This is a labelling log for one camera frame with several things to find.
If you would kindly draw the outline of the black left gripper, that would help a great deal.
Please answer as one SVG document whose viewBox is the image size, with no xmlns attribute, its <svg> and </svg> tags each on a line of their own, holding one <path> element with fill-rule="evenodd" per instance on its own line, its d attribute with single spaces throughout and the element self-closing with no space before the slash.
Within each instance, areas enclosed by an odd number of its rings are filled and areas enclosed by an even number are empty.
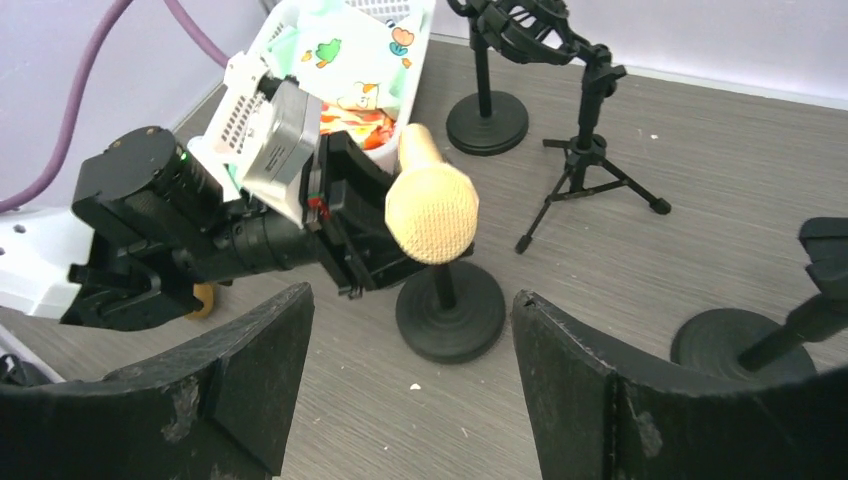
<svg viewBox="0 0 848 480">
<path fill-rule="evenodd" d="M 307 228 L 317 258 L 338 294 L 392 288 L 426 265 L 408 257 L 384 223 L 384 201 L 395 177 L 344 133 L 320 137 L 307 163 Z"/>
</svg>

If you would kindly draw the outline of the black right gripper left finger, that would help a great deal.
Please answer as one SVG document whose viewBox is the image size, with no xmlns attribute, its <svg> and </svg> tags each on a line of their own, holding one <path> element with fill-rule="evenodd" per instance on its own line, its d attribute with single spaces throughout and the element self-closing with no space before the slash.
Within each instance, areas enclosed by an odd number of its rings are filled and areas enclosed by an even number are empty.
<svg viewBox="0 0 848 480">
<path fill-rule="evenodd" d="M 94 382 L 1 389 L 5 479 L 269 479 L 283 469 L 314 315 L 295 284 Z"/>
</svg>

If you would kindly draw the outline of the brown microphone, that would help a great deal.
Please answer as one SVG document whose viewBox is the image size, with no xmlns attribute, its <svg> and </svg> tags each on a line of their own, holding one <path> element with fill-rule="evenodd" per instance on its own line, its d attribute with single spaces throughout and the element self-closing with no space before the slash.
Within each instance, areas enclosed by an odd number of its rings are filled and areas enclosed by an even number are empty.
<svg viewBox="0 0 848 480">
<path fill-rule="evenodd" d="M 201 302 L 201 306 L 191 313 L 185 315 L 188 319 L 205 319 L 215 307 L 215 286 L 213 284 L 195 284 L 194 297 Z"/>
</svg>

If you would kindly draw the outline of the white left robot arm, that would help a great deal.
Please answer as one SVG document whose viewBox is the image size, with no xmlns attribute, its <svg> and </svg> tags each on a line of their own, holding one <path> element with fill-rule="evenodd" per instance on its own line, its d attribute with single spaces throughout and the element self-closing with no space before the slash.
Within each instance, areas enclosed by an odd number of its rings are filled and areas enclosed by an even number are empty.
<svg viewBox="0 0 848 480">
<path fill-rule="evenodd" d="M 202 284 L 318 264 L 357 298 L 423 269 L 384 224 L 391 175 L 347 134 L 273 133 L 249 159 L 289 175 L 281 206 L 243 189 L 226 199 L 169 130 L 125 134 L 83 163 L 69 208 L 2 215 L 2 305 L 140 331 L 201 311 Z"/>
</svg>

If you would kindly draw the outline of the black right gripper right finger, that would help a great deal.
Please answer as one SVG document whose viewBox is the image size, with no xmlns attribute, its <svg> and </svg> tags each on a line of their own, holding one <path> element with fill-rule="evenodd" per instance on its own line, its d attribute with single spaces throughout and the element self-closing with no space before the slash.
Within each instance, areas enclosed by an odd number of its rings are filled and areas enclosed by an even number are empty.
<svg viewBox="0 0 848 480">
<path fill-rule="evenodd" d="M 635 348 L 523 290 L 513 344 L 546 479 L 843 479 L 847 371 L 757 384 Z"/>
</svg>

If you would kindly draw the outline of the beige microphone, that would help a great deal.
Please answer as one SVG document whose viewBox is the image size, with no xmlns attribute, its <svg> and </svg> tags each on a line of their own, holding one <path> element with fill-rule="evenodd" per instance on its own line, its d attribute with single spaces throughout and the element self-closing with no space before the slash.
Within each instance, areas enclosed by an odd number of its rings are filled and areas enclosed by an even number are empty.
<svg viewBox="0 0 848 480">
<path fill-rule="evenodd" d="M 423 264 L 459 258 L 478 227 L 479 197 L 471 179 L 444 159 L 422 124 L 404 127 L 397 153 L 401 171 L 385 198 L 389 232 Z"/>
</svg>

